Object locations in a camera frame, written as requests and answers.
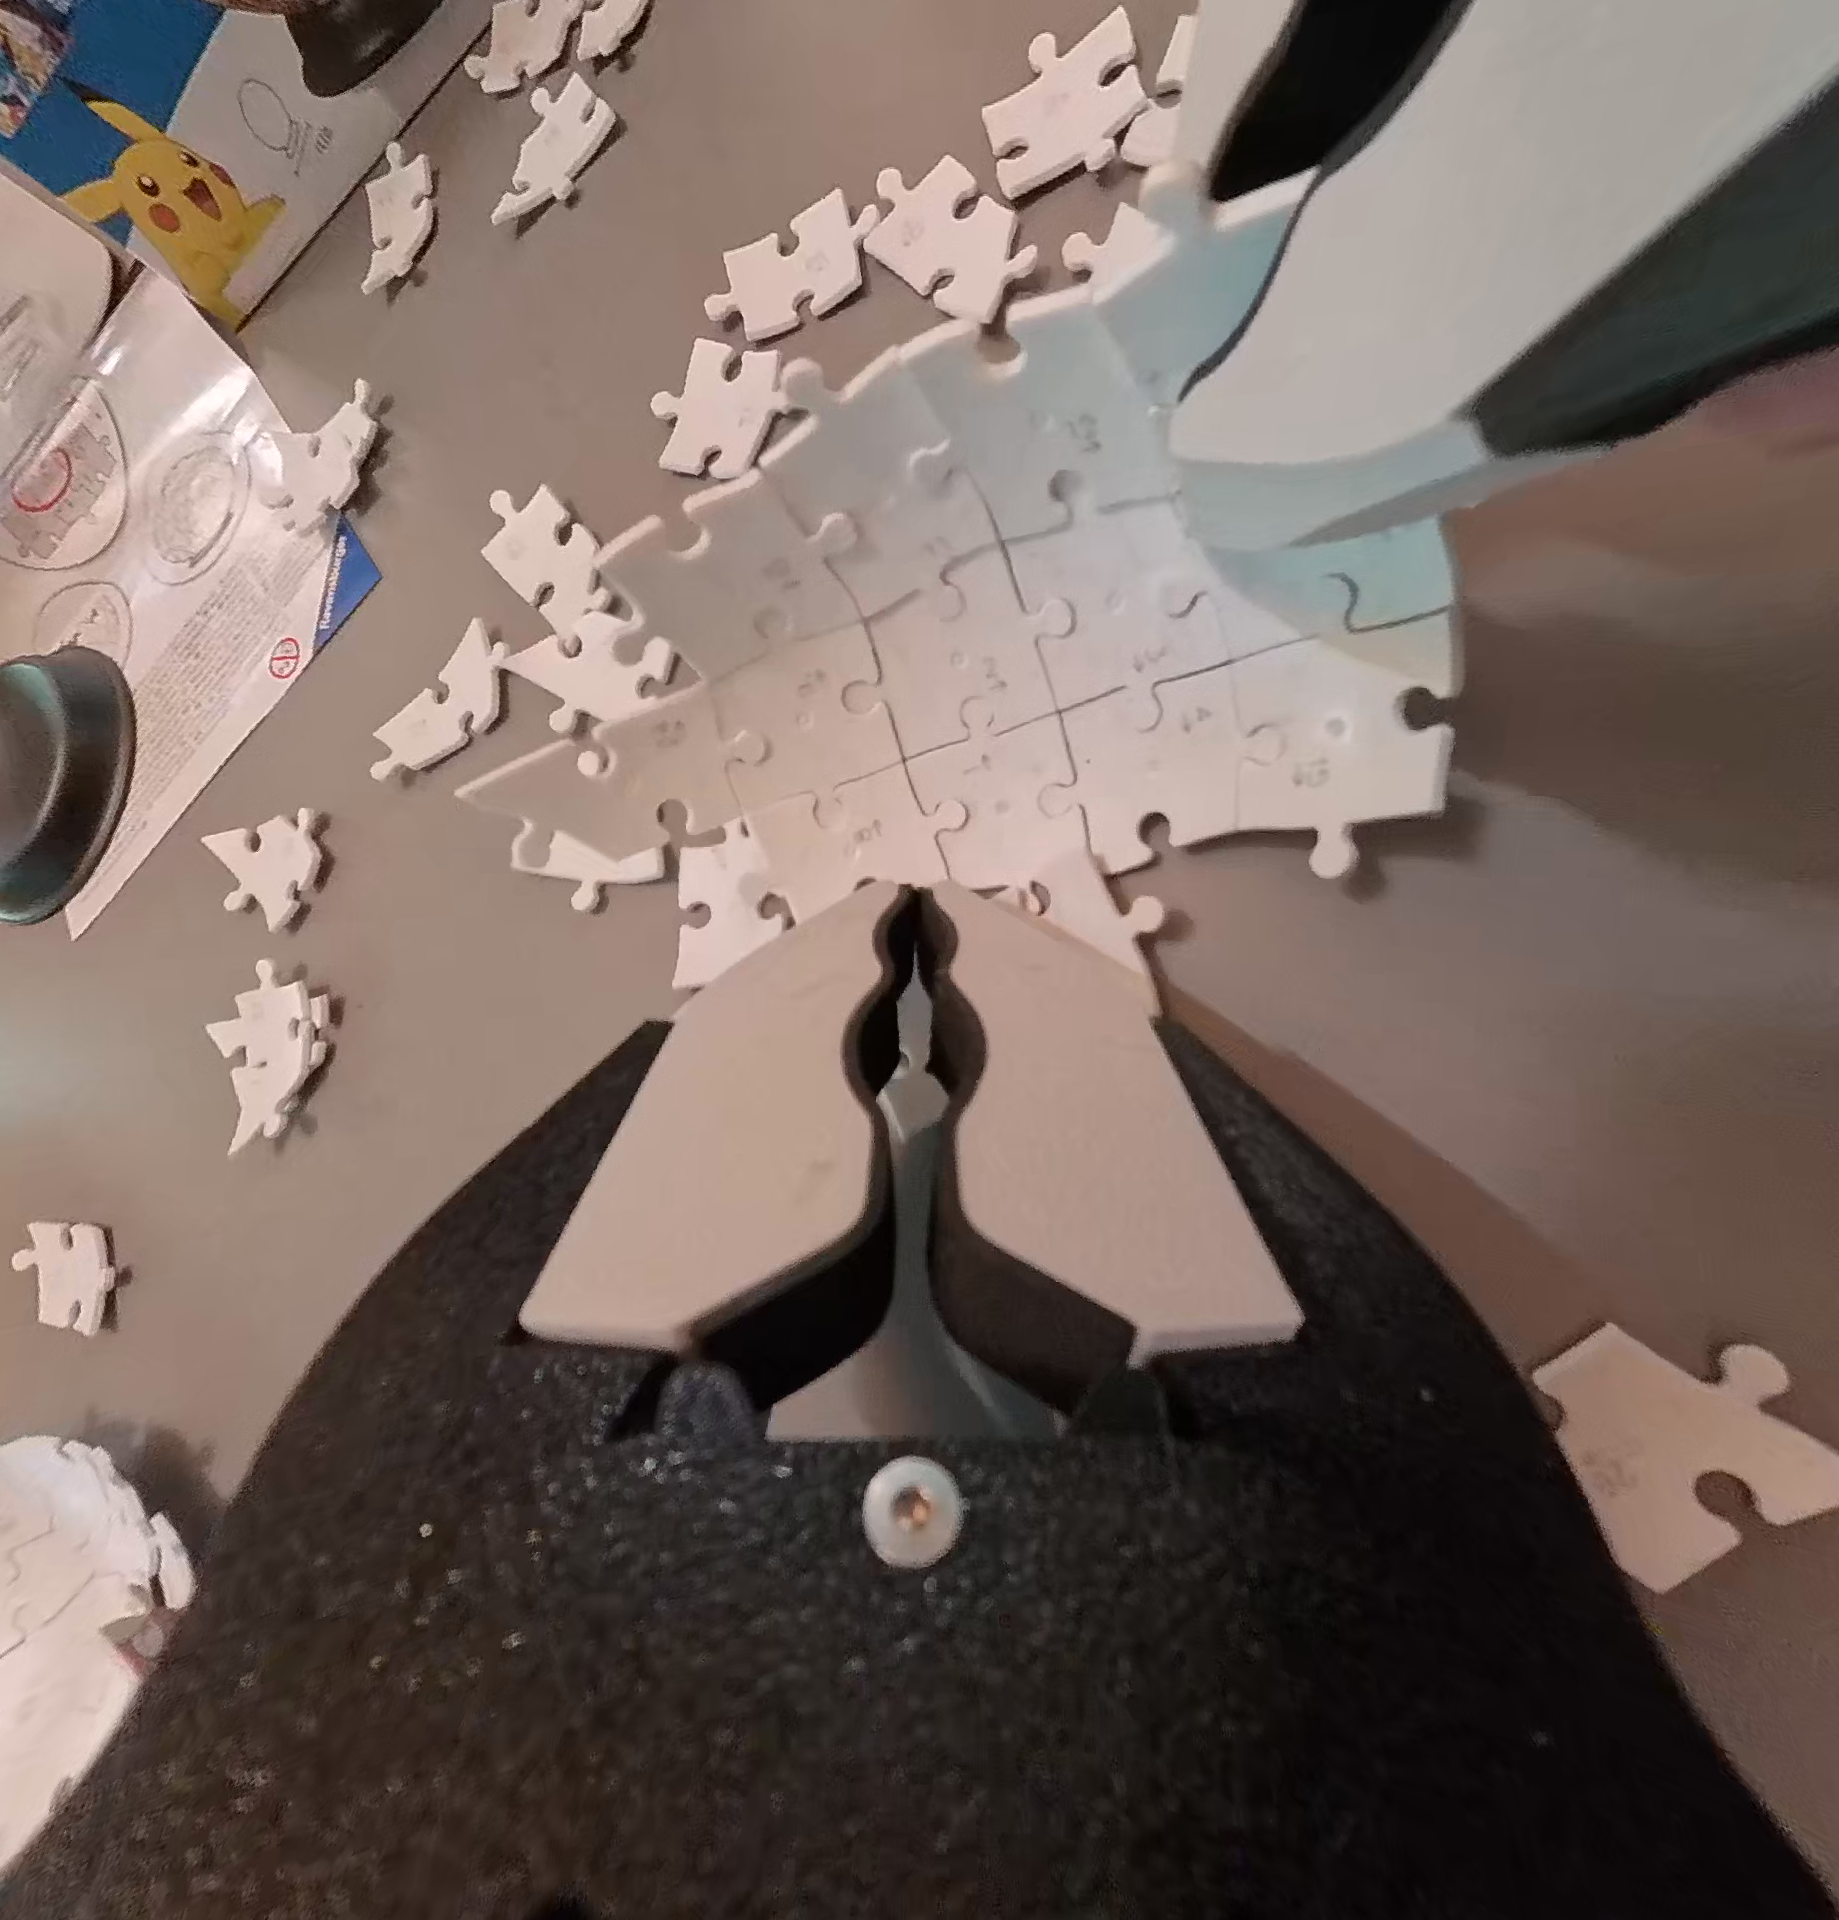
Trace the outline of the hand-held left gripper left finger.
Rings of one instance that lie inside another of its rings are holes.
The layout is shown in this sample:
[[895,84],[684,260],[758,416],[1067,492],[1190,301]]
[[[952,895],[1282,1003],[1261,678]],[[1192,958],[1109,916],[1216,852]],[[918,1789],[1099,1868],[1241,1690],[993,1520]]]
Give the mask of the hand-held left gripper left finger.
[[832,1373],[882,1328],[914,903],[877,880],[672,1019],[521,1306],[541,1341]]

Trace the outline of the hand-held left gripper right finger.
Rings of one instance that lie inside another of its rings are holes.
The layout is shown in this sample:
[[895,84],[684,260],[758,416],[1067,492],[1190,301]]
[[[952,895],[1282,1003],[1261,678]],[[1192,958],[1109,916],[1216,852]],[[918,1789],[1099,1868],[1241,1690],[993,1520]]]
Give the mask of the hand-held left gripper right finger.
[[931,1284],[946,1330],[1053,1410],[1306,1315],[1167,1048],[1147,981],[955,882],[923,895],[950,1094]]

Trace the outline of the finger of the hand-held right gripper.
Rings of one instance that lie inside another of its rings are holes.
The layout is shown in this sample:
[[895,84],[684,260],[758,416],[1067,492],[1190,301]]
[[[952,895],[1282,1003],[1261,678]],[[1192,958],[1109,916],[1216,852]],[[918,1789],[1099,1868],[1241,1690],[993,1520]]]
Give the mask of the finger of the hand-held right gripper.
[[1477,404],[1756,151],[1839,141],[1839,1],[1468,5],[1174,410],[1211,546],[1382,530],[1605,448],[1500,453]]
[[1319,188],[1376,153],[1466,1],[1205,1],[1174,159],[1236,206]]

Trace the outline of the bowl-shaped assembled puzzle section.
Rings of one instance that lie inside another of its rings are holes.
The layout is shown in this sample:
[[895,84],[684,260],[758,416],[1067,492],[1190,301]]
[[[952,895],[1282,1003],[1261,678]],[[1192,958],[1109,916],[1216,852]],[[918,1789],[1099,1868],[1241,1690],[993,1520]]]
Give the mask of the bowl-shaped assembled puzzle section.
[[689,901],[680,990],[870,880],[963,886],[1057,915],[1174,846],[1302,835],[1345,879],[1370,827],[1433,818],[1454,732],[1413,701],[1460,689],[1433,525],[1220,564],[1187,527],[1170,404],[1220,303],[1257,295],[1312,175],[1197,204],[1167,167],[1076,285],[1024,300],[996,358],[975,317],[832,386],[817,361],[702,341],[729,420],[658,396],[663,462],[710,470],[684,529],[599,554],[618,615],[564,662],[625,663],[631,708],[466,781],[512,864],[589,890],[663,876]]

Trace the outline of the arc-shaped assembled puzzle section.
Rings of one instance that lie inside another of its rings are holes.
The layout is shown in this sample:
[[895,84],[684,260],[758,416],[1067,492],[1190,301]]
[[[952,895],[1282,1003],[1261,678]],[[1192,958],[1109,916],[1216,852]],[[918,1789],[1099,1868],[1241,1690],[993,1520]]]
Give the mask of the arc-shaped assembled puzzle section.
[[102,1448],[0,1444],[0,1853],[13,1853],[123,1722],[150,1654],[131,1646],[186,1602],[191,1566]]

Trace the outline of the black round ball stand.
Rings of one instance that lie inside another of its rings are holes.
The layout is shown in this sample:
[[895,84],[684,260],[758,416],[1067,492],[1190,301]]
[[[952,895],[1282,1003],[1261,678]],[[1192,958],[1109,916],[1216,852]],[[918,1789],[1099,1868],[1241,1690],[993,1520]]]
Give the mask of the black round ball stand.
[[135,774],[135,698],[109,655],[0,663],[0,924],[57,915],[108,852]]

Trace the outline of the blue puzzle box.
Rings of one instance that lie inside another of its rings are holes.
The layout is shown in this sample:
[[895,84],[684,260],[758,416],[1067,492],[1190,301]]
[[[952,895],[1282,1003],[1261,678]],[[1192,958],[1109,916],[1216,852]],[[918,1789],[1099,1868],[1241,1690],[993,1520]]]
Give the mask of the blue puzzle box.
[[237,330],[490,10],[0,1],[0,159]]

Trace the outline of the white instruction leaflet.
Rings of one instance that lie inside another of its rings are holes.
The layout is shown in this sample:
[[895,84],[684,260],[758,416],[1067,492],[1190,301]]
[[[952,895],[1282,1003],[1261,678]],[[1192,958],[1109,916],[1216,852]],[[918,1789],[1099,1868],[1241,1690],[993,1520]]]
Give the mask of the white instruction leaflet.
[[377,585],[351,525],[281,508],[286,420],[183,293],[140,276],[0,482],[0,660],[79,644],[135,703],[115,830],[65,906],[82,939]]

